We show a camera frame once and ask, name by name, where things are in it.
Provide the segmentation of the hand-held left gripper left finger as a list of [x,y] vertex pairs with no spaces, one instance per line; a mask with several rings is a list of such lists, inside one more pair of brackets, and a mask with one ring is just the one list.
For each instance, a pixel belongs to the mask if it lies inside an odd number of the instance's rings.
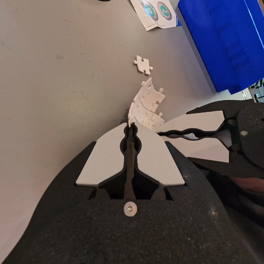
[[95,143],[79,177],[77,186],[105,189],[111,199],[123,199],[127,180],[127,138],[129,125],[122,123],[102,135]]

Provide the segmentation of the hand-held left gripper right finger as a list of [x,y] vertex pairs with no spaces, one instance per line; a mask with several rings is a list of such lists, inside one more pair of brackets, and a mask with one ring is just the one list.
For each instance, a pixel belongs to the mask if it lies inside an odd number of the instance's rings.
[[156,190],[185,185],[162,137],[138,122],[132,124],[132,133],[136,151],[132,187],[136,199],[151,199]]

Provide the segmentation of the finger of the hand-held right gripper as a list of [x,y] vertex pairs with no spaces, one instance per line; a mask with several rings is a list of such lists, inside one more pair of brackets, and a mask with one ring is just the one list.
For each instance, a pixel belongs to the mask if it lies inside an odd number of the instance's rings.
[[217,138],[203,137],[198,139],[194,134],[161,137],[164,141],[170,142],[185,157],[229,162],[229,150]]
[[184,114],[156,127],[155,132],[164,136],[183,136],[190,133],[203,136],[219,131],[224,121],[223,111]]

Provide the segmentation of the joined white puzzle section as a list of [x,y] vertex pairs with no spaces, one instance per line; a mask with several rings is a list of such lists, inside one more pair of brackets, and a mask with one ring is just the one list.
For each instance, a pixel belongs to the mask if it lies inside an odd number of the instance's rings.
[[129,109],[129,127],[132,123],[138,122],[151,130],[155,130],[164,124],[164,120],[161,118],[162,113],[155,113],[158,107],[157,102],[161,103],[165,98],[162,92],[163,88],[160,88],[159,91],[154,89],[151,77],[141,83],[141,88]]

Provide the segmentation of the person's right forearm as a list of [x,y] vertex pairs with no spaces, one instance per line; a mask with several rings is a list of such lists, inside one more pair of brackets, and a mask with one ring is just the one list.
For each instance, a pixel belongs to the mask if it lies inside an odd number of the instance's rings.
[[253,178],[238,178],[231,177],[231,180],[240,188],[255,191],[264,192],[264,180],[256,177]]

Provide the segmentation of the single white puzzle piece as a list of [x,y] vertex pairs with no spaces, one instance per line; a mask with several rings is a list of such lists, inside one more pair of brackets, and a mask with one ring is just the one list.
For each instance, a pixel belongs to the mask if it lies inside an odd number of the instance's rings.
[[153,70],[153,67],[149,65],[149,60],[142,58],[139,55],[136,56],[134,64],[137,66],[138,71],[145,75],[150,75],[150,71]]

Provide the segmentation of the blue box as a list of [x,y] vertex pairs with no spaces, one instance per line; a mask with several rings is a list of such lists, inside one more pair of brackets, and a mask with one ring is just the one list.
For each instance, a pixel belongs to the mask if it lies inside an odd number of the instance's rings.
[[257,0],[180,0],[179,10],[217,92],[264,76],[264,17]]

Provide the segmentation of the white printed instruction sheet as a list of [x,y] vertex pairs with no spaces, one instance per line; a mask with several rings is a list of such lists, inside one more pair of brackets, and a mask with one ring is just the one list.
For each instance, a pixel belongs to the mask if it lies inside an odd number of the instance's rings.
[[134,10],[146,31],[153,28],[181,26],[169,0],[131,0]]

